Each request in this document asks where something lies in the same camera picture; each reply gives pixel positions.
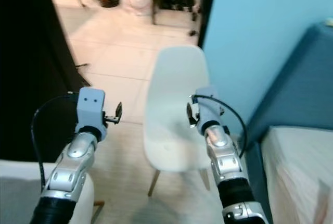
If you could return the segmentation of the white sheeted mattress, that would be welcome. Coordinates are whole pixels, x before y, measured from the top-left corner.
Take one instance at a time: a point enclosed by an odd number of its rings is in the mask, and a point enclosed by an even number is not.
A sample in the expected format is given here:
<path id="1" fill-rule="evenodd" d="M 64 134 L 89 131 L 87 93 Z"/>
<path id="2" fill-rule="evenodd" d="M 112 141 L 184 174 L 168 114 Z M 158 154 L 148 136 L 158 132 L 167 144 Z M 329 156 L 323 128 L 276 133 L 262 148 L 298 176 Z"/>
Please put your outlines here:
<path id="1" fill-rule="evenodd" d="M 270 127 L 261 149 L 273 224 L 333 224 L 333 130 Z"/>

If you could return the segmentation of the black door frame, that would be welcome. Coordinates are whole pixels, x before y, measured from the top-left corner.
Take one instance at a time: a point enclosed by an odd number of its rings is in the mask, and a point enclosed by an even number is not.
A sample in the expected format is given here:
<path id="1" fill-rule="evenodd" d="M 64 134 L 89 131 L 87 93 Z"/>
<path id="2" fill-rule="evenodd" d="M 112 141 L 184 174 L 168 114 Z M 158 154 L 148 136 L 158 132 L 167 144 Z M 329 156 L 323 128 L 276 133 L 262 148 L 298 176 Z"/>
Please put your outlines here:
<path id="1" fill-rule="evenodd" d="M 207 30 L 210 20 L 210 12 L 212 11 L 213 0 L 202 0 L 200 8 L 200 29 L 198 31 L 197 45 L 204 48 L 204 42 L 207 35 Z"/>

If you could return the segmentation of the black door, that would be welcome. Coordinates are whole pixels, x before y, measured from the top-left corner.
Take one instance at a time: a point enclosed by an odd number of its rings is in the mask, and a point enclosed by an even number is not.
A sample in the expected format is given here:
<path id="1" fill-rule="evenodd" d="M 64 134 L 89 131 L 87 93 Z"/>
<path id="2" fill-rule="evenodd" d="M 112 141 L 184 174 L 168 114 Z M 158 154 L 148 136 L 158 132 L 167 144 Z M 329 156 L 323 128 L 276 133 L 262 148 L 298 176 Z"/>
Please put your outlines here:
<path id="1" fill-rule="evenodd" d="M 1 0 L 0 158 L 34 161 L 31 133 L 46 162 L 71 138 L 73 103 L 83 79 L 52 0 Z"/>

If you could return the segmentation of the white plastic bag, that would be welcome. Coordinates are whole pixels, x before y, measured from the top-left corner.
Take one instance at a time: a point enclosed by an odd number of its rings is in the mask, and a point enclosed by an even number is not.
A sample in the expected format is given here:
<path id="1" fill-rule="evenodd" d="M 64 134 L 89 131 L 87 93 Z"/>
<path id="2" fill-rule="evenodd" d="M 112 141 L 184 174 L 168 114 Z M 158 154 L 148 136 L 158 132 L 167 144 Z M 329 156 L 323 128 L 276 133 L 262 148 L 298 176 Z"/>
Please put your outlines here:
<path id="1" fill-rule="evenodd" d="M 152 16 L 153 0 L 119 0 L 119 6 L 124 12 L 135 16 Z"/>

